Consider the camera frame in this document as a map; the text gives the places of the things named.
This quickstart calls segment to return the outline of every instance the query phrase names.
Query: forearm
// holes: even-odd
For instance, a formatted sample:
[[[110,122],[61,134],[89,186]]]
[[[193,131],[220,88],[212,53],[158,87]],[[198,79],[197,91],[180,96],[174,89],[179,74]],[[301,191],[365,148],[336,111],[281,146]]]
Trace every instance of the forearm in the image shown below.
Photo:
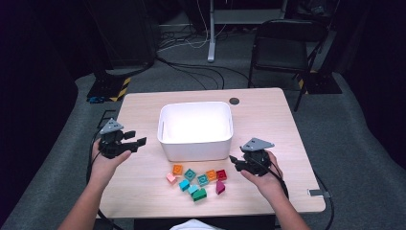
[[[282,229],[310,229],[289,199],[287,199],[282,189],[275,191],[266,199],[274,209]]]
[[[93,229],[103,188],[88,184],[59,229]]]

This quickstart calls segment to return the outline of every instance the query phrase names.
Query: teal block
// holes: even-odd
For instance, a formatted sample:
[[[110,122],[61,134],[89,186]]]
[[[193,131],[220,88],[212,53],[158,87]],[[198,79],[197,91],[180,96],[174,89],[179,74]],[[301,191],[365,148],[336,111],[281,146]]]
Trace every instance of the teal block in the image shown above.
[[[199,187],[197,187],[197,185],[191,185],[188,189],[189,194],[193,194],[194,192],[196,192],[197,190],[199,190]]]
[[[189,189],[189,186],[191,186],[191,184],[189,183],[189,180],[187,180],[187,179],[184,179],[184,180],[182,180],[182,182],[179,183],[179,187],[182,190],[182,192]]]
[[[189,179],[189,181],[192,181],[195,177],[196,177],[196,172],[194,172],[193,170],[188,169],[185,172],[185,178]]]
[[[200,186],[205,186],[205,185],[209,184],[209,182],[210,182],[209,178],[207,177],[206,174],[199,175],[197,177],[197,181],[199,182]]]
[[[207,197],[207,193],[206,193],[205,189],[201,189],[192,194],[193,201],[197,201],[197,200],[205,198],[205,197]]]

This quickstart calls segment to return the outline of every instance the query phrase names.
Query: toy block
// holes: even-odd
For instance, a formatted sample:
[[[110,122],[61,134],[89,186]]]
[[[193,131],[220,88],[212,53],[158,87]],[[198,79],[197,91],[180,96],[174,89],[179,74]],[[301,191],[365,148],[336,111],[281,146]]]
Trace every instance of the toy block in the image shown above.
[[[220,180],[217,180],[217,182],[215,183],[215,192],[220,195],[221,193],[223,193],[226,190],[226,186],[224,185],[223,182],[221,182]]]
[[[192,195],[194,192],[198,191],[199,188],[197,187],[197,185],[191,185],[188,189],[188,192],[190,195]]]
[[[207,193],[206,193],[205,189],[201,189],[192,194],[193,201],[197,201],[197,200],[205,198],[205,197],[207,197]]]
[[[184,179],[182,180],[182,182],[179,183],[179,187],[180,190],[182,190],[182,192],[185,192],[185,190],[189,189],[189,187],[191,186],[191,184],[189,183],[189,180]]]
[[[176,177],[172,173],[167,174],[167,180],[171,183],[174,184],[176,182]]]
[[[216,172],[217,174],[217,179],[218,180],[226,180],[227,179],[227,174],[224,170],[220,170]]]
[[[199,182],[199,185],[200,185],[201,187],[203,187],[203,186],[209,184],[209,182],[210,182],[209,179],[207,178],[207,175],[206,175],[206,174],[199,175],[199,176],[197,177],[197,181]]]
[[[181,175],[182,171],[183,171],[183,166],[182,165],[174,165],[173,170],[172,170],[172,174],[173,175]]]
[[[196,177],[196,172],[194,172],[194,171],[191,170],[191,169],[188,169],[188,170],[185,172],[185,177],[186,177],[187,179],[189,179],[189,181],[192,181],[192,180]]]
[[[209,179],[209,181],[213,181],[217,179],[217,174],[215,173],[214,170],[210,170],[206,172],[207,178]]]

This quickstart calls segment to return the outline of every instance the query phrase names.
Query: white container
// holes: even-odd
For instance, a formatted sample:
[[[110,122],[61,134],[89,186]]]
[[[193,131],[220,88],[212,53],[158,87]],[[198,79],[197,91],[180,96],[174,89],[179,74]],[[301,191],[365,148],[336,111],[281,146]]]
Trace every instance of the white container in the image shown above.
[[[226,103],[172,103],[161,109],[158,140],[169,161],[225,159],[232,137],[233,119]]]

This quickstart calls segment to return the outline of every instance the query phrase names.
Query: hand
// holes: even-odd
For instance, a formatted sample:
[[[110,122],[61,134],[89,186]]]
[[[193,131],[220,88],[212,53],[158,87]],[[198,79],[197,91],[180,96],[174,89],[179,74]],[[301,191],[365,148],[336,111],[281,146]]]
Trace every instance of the hand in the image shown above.
[[[270,161],[273,163],[273,165],[271,164],[270,166],[270,170],[274,172],[276,175],[279,174],[278,173],[279,171],[281,174],[281,178],[283,178],[283,173],[278,166],[277,158],[271,151],[266,150],[266,152],[269,155]],[[241,171],[241,174],[249,181],[251,181],[253,184],[255,184],[259,192],[268,200],[274,194],[279,194],[280,192],[283,193],[280,181],[275,177],[275,175],[271,173],[267,173],[263,176],[256,176],[243,170]]]
[[[96,185],[101,189],[104,189],[110,179],[113,177],[116,168],[126,159],[128,159],[128,157],[131,155],[131,151],[127,150],[113,159],[108,159],[99,151],[100,140],[101,139],[98,139],[93,145],[92,159],[94,162],[89,184]]]

